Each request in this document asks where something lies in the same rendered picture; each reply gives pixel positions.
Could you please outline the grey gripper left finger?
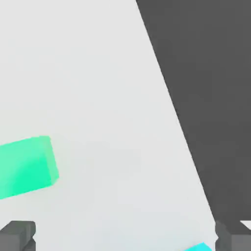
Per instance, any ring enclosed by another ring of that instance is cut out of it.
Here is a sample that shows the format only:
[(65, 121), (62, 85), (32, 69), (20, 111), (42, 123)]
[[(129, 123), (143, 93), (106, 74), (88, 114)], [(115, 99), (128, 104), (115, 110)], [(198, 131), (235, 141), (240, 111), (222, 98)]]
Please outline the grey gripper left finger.
[(34, 221), (10, 221), (0, 230), (0, 251), (36, 251)]

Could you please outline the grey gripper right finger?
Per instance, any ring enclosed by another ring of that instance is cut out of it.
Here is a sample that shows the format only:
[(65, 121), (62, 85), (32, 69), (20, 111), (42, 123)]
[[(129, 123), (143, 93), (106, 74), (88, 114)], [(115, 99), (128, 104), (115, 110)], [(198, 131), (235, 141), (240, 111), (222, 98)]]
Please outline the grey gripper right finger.
[(251, 251), (251, 230), (240, 221), (216, 221), (215, 232), (215, 251)]

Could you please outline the small cyan cube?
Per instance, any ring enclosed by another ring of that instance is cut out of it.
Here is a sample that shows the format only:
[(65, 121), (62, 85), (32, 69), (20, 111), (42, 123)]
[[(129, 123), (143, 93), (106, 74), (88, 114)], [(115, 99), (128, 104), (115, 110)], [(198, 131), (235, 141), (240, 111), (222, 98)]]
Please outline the small cyan cube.
[(206, 243), (199, 243), (184, 251), (212, 251), (212, 249)]

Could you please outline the large green box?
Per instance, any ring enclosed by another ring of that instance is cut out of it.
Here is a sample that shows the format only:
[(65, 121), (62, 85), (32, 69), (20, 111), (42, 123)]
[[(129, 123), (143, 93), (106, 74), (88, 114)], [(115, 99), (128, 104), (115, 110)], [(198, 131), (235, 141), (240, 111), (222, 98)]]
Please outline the large green box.
[(50, 137), (0, 145), (0, 200), (52, 186), (58, 178)]

